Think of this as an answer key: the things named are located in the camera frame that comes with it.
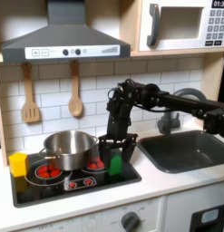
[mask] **oven knob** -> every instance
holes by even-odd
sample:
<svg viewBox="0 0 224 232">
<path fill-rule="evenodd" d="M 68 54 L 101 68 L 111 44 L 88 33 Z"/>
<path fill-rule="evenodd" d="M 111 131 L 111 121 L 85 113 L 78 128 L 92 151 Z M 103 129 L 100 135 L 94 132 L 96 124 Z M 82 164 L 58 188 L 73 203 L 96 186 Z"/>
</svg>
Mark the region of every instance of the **oven knob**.
<svg viewBox="0 0 224 232">
<path fill-rule="evenodd" d="M 135 212 L 129 212 L 122 217 L 122 226 L 126 232 L 132 232 L 141 223 Z"/>
</svg>

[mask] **white brick wall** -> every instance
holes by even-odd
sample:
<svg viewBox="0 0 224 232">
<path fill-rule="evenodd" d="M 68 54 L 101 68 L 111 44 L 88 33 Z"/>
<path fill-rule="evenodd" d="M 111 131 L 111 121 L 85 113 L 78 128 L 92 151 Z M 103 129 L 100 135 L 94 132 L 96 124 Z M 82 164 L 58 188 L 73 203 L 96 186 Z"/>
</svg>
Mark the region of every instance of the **white brick wall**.
<svg viewBox="0 0 224 232">
<path fill-rule="evenodd" d="M 24 123 L 21 117 L 25 92 L 20 64 L 0 64 L 0 102 L 7 151 L 37 152 L 43 147 L 44 139 L 57 131 L 79 130 L 103 135 L 108 120 L 107 93 L 117 82 L 132 78 L 144 84 L 156 83 L 170 93 L 186 87 L 200 89 L 203 64 L 204 57 L 191 55 L 82 61 L 80 95 L 83 116 L 75 119 L 68 110 L 72 97 L 68 61 L 36 62 L 32 70 L 34 100 L 42 120 L 31 124 Z M 162 113 L 134 108 L 129 132 L 156 129 L 161 116 Z M 187 121 L 190 116 L 181 113 L 180 119 Z"/>
</svg>

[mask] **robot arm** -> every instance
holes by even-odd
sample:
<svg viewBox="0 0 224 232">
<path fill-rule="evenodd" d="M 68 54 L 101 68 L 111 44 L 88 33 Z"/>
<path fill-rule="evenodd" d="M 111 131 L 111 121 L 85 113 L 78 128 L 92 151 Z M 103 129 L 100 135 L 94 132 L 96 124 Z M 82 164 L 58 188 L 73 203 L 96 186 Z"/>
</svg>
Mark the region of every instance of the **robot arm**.
<svg viewBox="0 0 224 232">
<path fill-rule="evenodd" d="M 204 131 L 224 137 L 224 108 L 218 106 L 217 103 L 177 97 L 161 91 L 156 84 L 144 85 L 128 79 L 119 83 L 117 88 L 109 92 L 107 111 L 110 116 L 107 134 L 99 138 L 99 148 L 105 165 L 106 161 L 109 165 L 109 159 L 105 159 L 103 154 L 108 153 L 109 149 L 112 148 L 122 148 L 124 160 L 131 158 L 137 138 L 136 134 L 128 133 L 133 106 L 145 111 L 154 111 L 152 110 L 154 107 L 167 107 L 171 111 L 187 112 L 198 119 L 204 120 Z"/>
</svg>

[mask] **microwave keypad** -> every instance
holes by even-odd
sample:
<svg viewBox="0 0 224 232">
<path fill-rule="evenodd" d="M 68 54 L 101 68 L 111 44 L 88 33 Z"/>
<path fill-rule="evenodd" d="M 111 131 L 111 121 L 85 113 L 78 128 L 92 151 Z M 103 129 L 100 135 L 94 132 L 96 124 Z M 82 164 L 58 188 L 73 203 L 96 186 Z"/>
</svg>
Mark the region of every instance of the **microwave keypad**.
<svg viewBox="0 0 224 232">
<path fill-rule="evenodd" d="M 221 46 L 224 38 L 224 10 L 211 10 L 205 46 Z"/>
</svg>

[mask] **faucet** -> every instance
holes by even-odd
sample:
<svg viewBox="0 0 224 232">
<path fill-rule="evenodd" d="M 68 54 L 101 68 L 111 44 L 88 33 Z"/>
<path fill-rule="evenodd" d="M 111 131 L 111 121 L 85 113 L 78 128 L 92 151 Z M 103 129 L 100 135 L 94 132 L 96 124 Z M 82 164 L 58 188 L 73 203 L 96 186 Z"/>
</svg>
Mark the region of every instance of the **faucet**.
<svg viewBox="0 0 224 232">
<path fill-rule="evenodd" d="M 173 93 L 175 96 L 186 96 L 186 95 L 192 95 L 199 99 L 202 102 L 206 102 L 207 98 L 205 95 L 195 89 L 186 88 L 181 89 Z M 180 114 L 177 113 L 176 118 L 172 118 L 172 112 L 165 112 L 164 115 L 161 117 L 161 119 L 158 121 L 158 129 L 161 134 L 164 135 L 170 135 L 171 129 L 179 128 L 180 127 Z"/>
</svg>

